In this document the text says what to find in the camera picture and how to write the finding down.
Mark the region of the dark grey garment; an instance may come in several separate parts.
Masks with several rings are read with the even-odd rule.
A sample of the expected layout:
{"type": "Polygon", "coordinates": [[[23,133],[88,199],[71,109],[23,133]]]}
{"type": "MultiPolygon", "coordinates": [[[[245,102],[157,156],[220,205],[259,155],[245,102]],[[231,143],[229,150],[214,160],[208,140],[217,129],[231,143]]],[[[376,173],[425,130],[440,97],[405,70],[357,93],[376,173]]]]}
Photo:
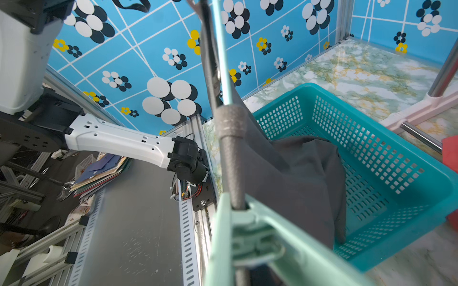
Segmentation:
{"type": "MultiPolygon", "coordinates": [[[[249,195],[332,251],[345,237],[345,171],[335,145],[318,137],[268,139],[232,86],[225,106],[212,6],[190,5],[202,23],[200,40],[208,98],[221,154],[223,193],[233,210],[248,210],[249,195]]],[[[268,266],[238,269],[234,286],[286,285],[268,266]]]]}

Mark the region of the red garment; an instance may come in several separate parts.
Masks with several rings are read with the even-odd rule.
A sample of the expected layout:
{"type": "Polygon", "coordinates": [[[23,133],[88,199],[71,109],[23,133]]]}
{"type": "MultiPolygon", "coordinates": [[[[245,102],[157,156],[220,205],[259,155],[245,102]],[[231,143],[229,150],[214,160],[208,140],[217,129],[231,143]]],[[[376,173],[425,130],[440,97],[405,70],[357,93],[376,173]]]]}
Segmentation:
{"type": "MultiPolygon", "coordinates": [[[[451,170],[458,172],[458,136],[448,137],[442,140],[442,163],[451,170]]],[[[452,228],[458,230],[458,210],[447,216],[452,228]]]]}

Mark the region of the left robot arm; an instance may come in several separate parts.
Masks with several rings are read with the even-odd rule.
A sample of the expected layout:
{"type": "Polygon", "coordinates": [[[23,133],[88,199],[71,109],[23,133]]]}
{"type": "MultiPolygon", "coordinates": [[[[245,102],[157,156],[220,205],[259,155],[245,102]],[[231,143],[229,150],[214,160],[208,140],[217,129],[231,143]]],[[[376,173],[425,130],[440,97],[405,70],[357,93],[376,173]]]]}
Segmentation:
{"type": "Polygon", "coordinates": [[[114,125],[43,86],[65,23],[111,34],[106,13],[90,2],[1,2],[1,138],[41,152],[100,151],[134,158],[172,171],[182,181],[204,183],[209,171],[193,140],[114,125]]]}

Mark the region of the teal laundry basket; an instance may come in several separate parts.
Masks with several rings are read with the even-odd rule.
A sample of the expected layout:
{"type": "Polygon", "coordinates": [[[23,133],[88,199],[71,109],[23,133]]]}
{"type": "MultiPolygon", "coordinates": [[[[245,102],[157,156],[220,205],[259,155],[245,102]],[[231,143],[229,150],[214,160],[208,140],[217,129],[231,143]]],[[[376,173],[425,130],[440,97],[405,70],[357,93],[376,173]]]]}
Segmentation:
{"type": "Polygon", "coordinates": [[[347,239],[334,250],[360,271],[432,231],[458,207],[455,171],[316,84],[287,92],[254,116],[269,139],[314,135],[338,147],[347,239]]]}

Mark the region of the metal clothes rack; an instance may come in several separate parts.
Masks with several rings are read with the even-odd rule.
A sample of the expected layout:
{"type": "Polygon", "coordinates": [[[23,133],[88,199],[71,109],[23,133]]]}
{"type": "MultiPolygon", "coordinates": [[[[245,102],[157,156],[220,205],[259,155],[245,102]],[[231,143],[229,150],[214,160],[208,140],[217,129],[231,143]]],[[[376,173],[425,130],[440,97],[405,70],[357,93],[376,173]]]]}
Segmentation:
{"type": "Polygon", "coordinates": [[[380,122],[390,131],[409,133],[437,153],[442,153],[442,143],[416,126],[458,104],[458,89],[447,90],[458,70],[458,45],[454,44],[433,85],[423,100],[397,113],[390,114],[380,122]]]}

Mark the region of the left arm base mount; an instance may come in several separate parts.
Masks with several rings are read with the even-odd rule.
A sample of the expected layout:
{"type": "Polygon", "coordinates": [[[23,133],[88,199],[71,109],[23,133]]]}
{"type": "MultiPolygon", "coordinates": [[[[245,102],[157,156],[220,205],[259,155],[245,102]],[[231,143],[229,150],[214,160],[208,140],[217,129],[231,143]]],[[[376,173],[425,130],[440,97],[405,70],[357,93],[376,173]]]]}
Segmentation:
{"type": "Polygon", "coordinates": [[[216,202],[207,153],[194,140],[175,137],[167,170],[174,173],[171,199],[190,201],[195,212],[216,202]]]}

